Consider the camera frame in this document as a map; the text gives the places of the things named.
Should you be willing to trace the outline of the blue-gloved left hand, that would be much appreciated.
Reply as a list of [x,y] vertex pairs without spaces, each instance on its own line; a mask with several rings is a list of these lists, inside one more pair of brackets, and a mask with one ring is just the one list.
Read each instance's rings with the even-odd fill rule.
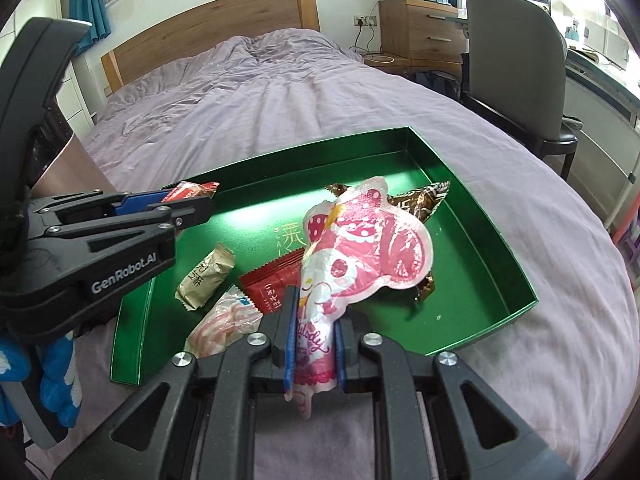
[[[44,344],[36,351],[42,367],[38,380],[38,400],[58,423],[74,428],[80,412],[82,390],[77,374],[74,333]],[[1,337],[1,381],[24,382],[34,361],[26,349],[11,336]]]

